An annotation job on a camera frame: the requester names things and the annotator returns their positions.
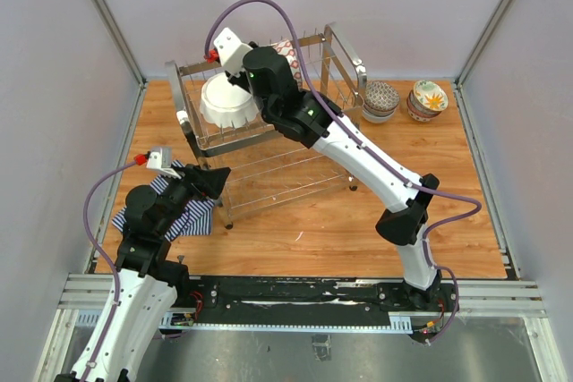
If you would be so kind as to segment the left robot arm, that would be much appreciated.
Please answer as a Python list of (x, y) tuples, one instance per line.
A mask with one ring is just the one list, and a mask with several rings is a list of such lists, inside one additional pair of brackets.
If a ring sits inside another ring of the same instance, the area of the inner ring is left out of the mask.
[(186, 304), (192, 282), (185, 264), (167, 260), (167, 233), (192, 200), (220, 197), (231, 170), (175, 169), (162, 192), (149, 185), (131, 189), (114, 282), (80, 358), (58, 381), (134, 381), (160, 320), (172, 306)]

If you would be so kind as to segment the pink floral bowl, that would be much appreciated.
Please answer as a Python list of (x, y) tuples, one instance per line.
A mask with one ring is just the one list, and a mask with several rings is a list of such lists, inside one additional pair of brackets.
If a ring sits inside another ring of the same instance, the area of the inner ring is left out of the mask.
[(419, 122), (430, 121), (440, 114), (440, 112), (428, 110), (424, 106), (418, 106), (417, 99), (412, 97), (406, 99), (406, 106), (410, 116)]

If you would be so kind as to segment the white scalloped bowl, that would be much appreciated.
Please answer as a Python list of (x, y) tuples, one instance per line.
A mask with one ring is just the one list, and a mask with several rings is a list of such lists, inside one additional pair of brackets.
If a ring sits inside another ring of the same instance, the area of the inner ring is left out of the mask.
[(252, 122), (259, 108), (248, 91), (231, 84), (221, 72), (202, 85), (200, 111), (206, 122), (225, 129)]

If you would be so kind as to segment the red diamond pattern bowl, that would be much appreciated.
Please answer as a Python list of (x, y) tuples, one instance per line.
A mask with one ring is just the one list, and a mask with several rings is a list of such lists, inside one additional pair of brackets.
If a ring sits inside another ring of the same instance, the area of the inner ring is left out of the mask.
[(282, 39), (279, 42), (272, 43), (271, 46), (282, 56), (289, 64), (290, 71), (300, 89), (304, 84), (304, 78), (300, 68), (300, 62), (293, 42), (289, 39)]

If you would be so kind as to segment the grey leaf pattern bowl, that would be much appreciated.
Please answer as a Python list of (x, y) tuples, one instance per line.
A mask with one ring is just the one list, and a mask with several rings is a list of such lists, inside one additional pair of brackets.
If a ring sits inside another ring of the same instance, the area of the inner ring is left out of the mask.
[(418, 111), (418, 112), (420, 112), (426, 116), (431, 116), (433, 114), (432, 110), (430, 110), (429, 108), (427, 108), (421, 102), (418, 101), (413, 90), (411, 90), (409, 92), (408, 100), (416, 111)]

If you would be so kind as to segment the black diamond pattern bowl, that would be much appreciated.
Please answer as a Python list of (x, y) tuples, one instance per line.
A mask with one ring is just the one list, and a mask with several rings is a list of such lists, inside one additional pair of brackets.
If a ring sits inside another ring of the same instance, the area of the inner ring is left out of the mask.
[(410, 107), (407, 109), (407, 112), (413, 120), (420, 123), (428, 123), (438, 115), (437, 113), (433, 113), (431, 116), (426, 116)]

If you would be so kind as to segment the steel two-tier dish rack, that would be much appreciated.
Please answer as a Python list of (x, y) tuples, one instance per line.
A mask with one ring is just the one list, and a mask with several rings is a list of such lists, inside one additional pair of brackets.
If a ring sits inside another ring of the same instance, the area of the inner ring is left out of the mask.
[[(367, 73), (340, 26), (329, 23), (299, 42), (315, 88), (359, 124)], [(220, 66), (179, 66), (170, 61), (166, 69), (177, 121), (197, 165), (231, 170), (218, 200), (225, 228), (242, 217), (313, 194), (358, 188), (358, 180), (343, 167), (284, 138), (260, 117), (226, 128), (208, 123), (200, 112), (201, 87), (221, 72)]]

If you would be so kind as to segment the plain white bowl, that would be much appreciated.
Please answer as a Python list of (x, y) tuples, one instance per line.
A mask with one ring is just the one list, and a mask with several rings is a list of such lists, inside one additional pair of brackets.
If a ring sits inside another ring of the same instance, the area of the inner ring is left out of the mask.
[(385, 123), (394, 116), (396, 111), (396, 108), (389, 111), (376, 111), (368, 106), (363, 106), (362, 117), (369, 123)]

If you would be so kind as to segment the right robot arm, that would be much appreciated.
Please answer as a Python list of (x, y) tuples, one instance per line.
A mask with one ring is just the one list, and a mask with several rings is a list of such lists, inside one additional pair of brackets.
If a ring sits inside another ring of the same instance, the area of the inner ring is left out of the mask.
[(432, 196), (421, 188), (436, 189), (438, 179), (406, 170), (373, 145), (334, 102), (300, 88), (287, 59), (274, 47), (251, 47), (229, 38), (215, 47), (229, 82), (251, 93), (265, 123), (335, 161), (381, 200), (385, 210), (375, 229), (397, 247), (406, 301), (415, 310), (430, 308), (438, 299), (441, 274), (423, 245)]

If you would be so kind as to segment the brown lattice pattern bowl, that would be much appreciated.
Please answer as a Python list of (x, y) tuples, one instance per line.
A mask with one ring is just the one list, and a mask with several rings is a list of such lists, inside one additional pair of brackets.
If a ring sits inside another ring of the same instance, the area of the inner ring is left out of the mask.
[(385, 81), (370, 81), (365, 91), (364, 106), (382, 115), (394, 111), (399, 104), (398, 91)]

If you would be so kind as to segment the orange green leaf bowl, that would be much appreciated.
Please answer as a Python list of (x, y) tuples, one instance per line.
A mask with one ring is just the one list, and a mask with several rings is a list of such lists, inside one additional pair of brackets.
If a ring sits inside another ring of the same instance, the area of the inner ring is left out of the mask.
[(433, 81), (417, 81), (413, 86), (413, 94), (420, 106), (434, 113), (443, 112), (449, 105), (446, 92)]

